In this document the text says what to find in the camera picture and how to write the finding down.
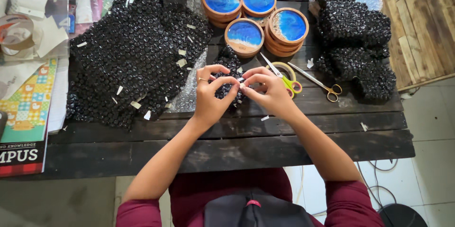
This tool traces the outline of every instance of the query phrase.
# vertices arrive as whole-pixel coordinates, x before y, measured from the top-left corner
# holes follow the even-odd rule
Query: woman's left hand
[[[200,68],[196,73],[196,110],[192,119],[198,123],[198,127],[204,130],[209,129],[221,118],[231,102],[234,101],[240,87],[240,82],[232,76],[213,79],[211,74],[219,72],[227,74],[230,73],[230,70],[220,64],[215,64]],[[223,99],[216,98],[215,91],[227,83],[232,84],[229,93]]]

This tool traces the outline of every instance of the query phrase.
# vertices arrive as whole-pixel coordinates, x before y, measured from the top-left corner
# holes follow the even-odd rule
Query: wooden floor
[[[455,76],[455,0],[383,0],[399,91]]]

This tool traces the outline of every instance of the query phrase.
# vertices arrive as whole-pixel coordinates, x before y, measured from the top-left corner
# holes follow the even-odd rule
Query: gold-handled scissors
[[[287,79],[286,76],[281,74],[281,72],[278,71],[278,69],[262,53],[261,56],[264,57],[264,60],[270,66],[272,72],[275,73],[275,75],[278,76],[278,78],[281,78],[281,80],[284,82],[286,90],[291,98],[294,97],[294,94],[298,94],[302,91],[302,85],[298,81]]]
[[[313,82],[315,82],[316,84],[318,84],[319,86],[321,86],[323,89],[327,90],[328,93],[327,93],[327,99],[331,102],[337,102],[338,101],[338,95],[341,94],[343,92],[343,90],[341,89],[341,87],[337,84],[333,85],[332,88],[329,88],[327,86],[325,86],[324,84],[322,84],[319,80],[317,80],[315,77],[311,76],[310,74],[308,74],[306,71],[302,70],[301,68],[293,65],[292,63],[287,63],[288,65],[292,66],[294,69],[296,69],[299,73],[305,75],[305,77],[307,77],[308,79],[312,80]],[[335,98],[335,100],[332,100],[330,97],[330,95],[333,95],[333,97]]]

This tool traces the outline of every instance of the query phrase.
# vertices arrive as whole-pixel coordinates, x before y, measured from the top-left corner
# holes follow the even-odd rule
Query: dark wooden table
[[[307,60],[316,58],[320,47],[314,38],[316,22],[308,12],[308,0],[278,0],[277,8],[299,9],[311,29],[304,46],[294,56],[278,58],[263,50],[271,61],[283,61],[306,68]],[[224,30],[215,29],[208,46],[211,63],[224,44]],[[244,70],[265,66],[262,59],[244,61]],[[311,75],[332,85],[333,81],[309,70]],[[381,104],[363,102],[349,83],[340,84],[343,94],[331,103],[326,92],[296,74],[303,92],[294,102],[323,132],[344,149],[354,161],[414,157],[412,134],[407,128],[397,92]],[[311,164],[294,131],[284,121],[270,117],[253,101],[245,100],[233,113],[226,113],[194,144],[179,172],[209,172]],[[135,175],[187,122],[192,113],[165,113],[159,120],[135,120],[127,132],[98,123],[69,121],[66,131],[49,137],[46,169],[33,179],[64,179]],[[367,125],[364,132],[361,122]]]

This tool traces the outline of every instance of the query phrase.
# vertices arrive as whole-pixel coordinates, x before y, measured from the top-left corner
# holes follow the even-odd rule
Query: tape roll
[[[291,66],[282,63],[282,62],[273,62],[272,63],[276,68],[282,68],[289,74],[289,80],[296,81],[297,78],[295,77],[295,72],[292,70]]]
[[[26,15],[13,14],[0,18],[0,45],[10,50],[25,50],[33,42],[33,21]]]

